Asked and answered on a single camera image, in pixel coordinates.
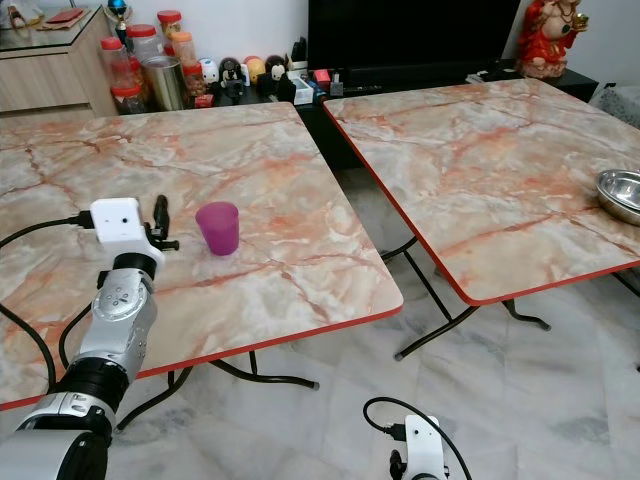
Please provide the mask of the short red lid jar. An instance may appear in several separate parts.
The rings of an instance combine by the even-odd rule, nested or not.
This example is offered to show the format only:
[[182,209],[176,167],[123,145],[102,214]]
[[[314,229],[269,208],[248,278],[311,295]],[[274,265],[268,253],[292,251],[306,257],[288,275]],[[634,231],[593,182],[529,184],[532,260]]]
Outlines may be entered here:
[[116,110],[120,115],[133,115],[147,113],[147,104],[143,97],[143,88],[138,84],[129,87],[111,87]]

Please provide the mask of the steel canister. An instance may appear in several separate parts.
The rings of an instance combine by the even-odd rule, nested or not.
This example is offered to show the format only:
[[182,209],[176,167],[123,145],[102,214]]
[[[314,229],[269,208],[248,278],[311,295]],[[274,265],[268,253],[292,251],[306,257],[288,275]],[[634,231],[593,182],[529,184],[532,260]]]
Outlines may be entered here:
[[174,56],[154,56],[140,61],[148,87],[151,88],[156,109],[180,111],[186,108],[186,83],[180,61]]

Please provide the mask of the small red content jar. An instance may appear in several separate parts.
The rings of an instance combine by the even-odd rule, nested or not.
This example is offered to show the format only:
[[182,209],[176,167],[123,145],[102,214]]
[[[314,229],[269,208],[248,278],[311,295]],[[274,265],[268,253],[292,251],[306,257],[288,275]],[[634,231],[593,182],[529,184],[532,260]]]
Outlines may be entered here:
[[207,93],[207,84],[204,77],[204,68],[201,64],[195,63],[191,65],[183,64],[182,67],[183,81],[186,84],[187,99],[189,102],[195,102],[197,97],[204,96]]

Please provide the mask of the white toy figurine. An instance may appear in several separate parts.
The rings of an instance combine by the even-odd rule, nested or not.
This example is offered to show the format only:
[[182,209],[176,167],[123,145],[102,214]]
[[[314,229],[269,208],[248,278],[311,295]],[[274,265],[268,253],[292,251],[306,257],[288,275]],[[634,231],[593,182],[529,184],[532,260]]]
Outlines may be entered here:
[[212,88],[220,81],[220,64],[219,61],[211,58],[200,58],[198,64],[201,65],[202,76],[207,87]]

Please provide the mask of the red lid snack jar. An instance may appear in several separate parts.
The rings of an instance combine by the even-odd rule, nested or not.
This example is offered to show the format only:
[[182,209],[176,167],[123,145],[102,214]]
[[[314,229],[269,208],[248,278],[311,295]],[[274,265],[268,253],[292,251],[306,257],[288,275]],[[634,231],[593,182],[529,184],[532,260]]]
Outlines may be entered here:
[[105,37],[100,41],[100,59],[106,78],[113,90],[132,86],[131,64],[127,51],[118,37]]

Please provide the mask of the orange lid jar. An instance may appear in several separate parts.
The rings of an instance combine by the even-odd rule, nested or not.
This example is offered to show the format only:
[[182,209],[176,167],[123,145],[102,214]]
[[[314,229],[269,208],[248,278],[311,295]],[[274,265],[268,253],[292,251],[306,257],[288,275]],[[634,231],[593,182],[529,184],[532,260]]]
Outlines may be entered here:
[[187,31],[170,32],[170,45],[172,45],[179,63],[183,68],[198,67],[198,55],[195,51],[195,41],[193,41],[192,33]]

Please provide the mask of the wide red lid jar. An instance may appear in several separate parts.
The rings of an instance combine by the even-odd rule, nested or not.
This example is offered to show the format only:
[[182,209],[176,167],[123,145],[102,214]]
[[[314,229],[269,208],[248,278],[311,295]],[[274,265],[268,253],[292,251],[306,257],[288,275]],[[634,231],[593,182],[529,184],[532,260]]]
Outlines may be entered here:
[[131,42],[131,50],[141,63],[154,58],[164,58],[164,37],[150,24],[132,24],[125,28],[125,35]]

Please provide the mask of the wooden cabinet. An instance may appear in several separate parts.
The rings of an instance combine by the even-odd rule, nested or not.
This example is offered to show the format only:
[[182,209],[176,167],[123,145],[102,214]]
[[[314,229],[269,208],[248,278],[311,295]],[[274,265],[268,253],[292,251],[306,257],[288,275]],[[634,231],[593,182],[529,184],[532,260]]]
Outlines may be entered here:
[[110,33],[104,6],[86,5],[74,26],[0,32],[0,116],[4,125],[118,114],[100,58]]

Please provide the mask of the yellow toy figurine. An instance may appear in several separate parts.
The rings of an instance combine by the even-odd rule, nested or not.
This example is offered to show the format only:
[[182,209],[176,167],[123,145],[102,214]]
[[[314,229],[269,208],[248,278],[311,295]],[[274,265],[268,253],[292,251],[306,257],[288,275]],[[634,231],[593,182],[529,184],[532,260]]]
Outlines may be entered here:
[[259,82],[261,74],[268,72],[265,60],[262,60],[260,56],[247,56],[247,58],[244,59],[244,69],[246,69],[247,81],[250,82],[250,84]]

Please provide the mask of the brown toy figurine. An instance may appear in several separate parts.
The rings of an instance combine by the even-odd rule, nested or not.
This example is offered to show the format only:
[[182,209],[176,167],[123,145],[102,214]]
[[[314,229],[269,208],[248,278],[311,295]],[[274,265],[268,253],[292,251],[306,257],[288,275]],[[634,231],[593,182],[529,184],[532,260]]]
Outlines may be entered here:
[[283,56],[270,55],[264,63],[264,73],[259,77],[259,87],[262,92],[273,93],[278,90],[276,84],[287,73],[287,60]]

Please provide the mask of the tall red lid jar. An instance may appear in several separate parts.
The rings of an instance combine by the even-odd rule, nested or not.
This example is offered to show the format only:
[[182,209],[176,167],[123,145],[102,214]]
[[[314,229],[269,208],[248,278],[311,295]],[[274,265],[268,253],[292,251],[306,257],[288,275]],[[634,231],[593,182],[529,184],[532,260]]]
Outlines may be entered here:
[[166,41],[173,41],[174,36],[183,31],[183,15],[178,10],[160,10],[156,13],[156,18],[163,29]]

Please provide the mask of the blue white small box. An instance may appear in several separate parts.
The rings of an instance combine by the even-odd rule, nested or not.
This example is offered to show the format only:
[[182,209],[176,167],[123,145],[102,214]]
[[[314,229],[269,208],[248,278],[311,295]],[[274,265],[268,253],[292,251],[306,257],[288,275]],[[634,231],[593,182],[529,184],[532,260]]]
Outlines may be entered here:
[[307,105],[315,102],[316,88],[314,82],[305,76],[291,79],[294,86],[294,105]]

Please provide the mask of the small trophy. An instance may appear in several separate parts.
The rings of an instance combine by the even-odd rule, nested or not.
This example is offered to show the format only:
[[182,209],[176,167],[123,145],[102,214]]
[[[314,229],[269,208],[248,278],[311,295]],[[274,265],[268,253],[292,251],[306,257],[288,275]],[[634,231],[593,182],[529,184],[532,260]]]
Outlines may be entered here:
[[129,18],[131,18],[131,6],[127,0],[108,0],[109,13],[113,18],[115,29],[127,29]]

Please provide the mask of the black television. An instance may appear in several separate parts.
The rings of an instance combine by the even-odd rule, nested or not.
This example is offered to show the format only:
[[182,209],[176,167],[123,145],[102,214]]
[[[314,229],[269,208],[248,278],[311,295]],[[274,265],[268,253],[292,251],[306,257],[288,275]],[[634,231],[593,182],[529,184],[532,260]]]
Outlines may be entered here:
[[308,61],[319,68],[498,59],[521,0],[308,0]]

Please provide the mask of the grey mesh basket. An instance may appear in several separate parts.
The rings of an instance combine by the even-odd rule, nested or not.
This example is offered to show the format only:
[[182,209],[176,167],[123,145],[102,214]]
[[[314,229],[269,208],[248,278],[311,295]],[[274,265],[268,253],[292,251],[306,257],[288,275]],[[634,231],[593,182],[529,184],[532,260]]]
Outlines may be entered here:
[[631,84],[631,86],[605,84],[598,93],[595,93],[589,104],[640,129],[640,84]]

